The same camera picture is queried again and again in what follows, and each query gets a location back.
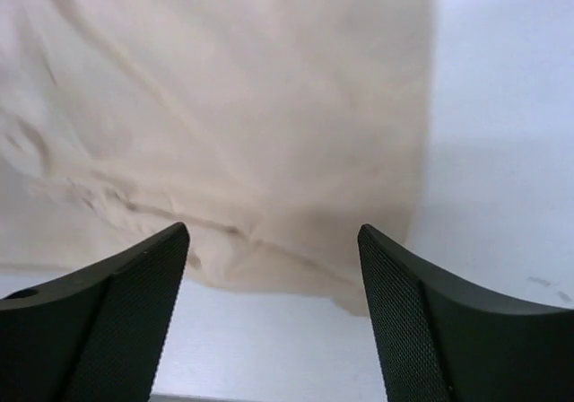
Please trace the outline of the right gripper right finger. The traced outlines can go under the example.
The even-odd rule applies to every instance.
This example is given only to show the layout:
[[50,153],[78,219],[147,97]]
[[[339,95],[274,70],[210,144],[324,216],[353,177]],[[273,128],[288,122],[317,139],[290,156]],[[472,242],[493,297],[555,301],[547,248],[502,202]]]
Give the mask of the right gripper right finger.
[[573,399],[571,310],[471,283],[371,225],[357,241],[388,400]]

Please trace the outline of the beige trousers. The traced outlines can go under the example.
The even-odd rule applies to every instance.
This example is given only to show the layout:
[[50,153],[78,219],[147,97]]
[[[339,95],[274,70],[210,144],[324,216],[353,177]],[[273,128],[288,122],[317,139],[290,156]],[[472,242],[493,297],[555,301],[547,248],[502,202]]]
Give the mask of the beige trousers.
[[435,0],[1,0],[1,155],[188,275],[367,312],[356,236],[422,198]]

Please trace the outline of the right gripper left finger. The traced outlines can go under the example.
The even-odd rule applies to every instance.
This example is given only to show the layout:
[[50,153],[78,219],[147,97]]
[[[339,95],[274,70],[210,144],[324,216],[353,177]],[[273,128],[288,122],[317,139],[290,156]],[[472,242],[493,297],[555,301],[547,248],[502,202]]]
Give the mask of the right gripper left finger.
[[3,401],[147,401],[183,277],[183,223],[1,300]]

